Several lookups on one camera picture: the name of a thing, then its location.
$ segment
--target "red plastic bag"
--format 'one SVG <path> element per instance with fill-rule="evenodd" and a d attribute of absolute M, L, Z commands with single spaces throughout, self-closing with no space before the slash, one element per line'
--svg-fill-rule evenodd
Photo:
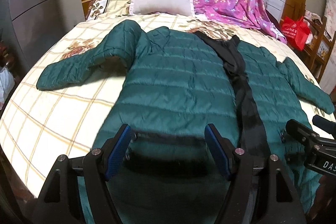
<path fill-rule="evenodd" d="M 297 21 L 285 17 L 281 26 L 281 32 L 293 48 L 302 51 L 310 34 L 310 29 L 307 24 L 303 22 L 303 17 Z"/>

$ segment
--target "bed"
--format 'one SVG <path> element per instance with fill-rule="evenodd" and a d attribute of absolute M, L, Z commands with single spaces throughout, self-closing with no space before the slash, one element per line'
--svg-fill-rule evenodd
<path fill-rule="evenodd" d="M 213 38 L 233 34 L 257 47 L 266 47 L 279 61 L 294 60 L 303 75 L 318 85 L 302 61 L 275 38 L 236 25 L 205 21 L 197 17 L 152 14 L 130 16 L 130 0 L 96 0 L 86 22 L 79 23 L 56 43 L 28 72 L 10 99 L 0 121 L 0 145 L 18 176 L 38 196 L 46 176 L 60 154 L 87 154 L 105 117 L 116 102 L 125 80 L 125 69 L 116 61 L 113 70 L 97 69 L 84 85 L 41 92 L 36 82 L 50 63 L 95 47 L 110 30 L 125 19 L 136 21 L 144 31 L 160 26 L 193 32 L 201 30 Z M 318 114 L 335 121 L 334 115 L 300 101 L 309 122 Z M 322 137 L 331 135 L 313 126 Z"/>

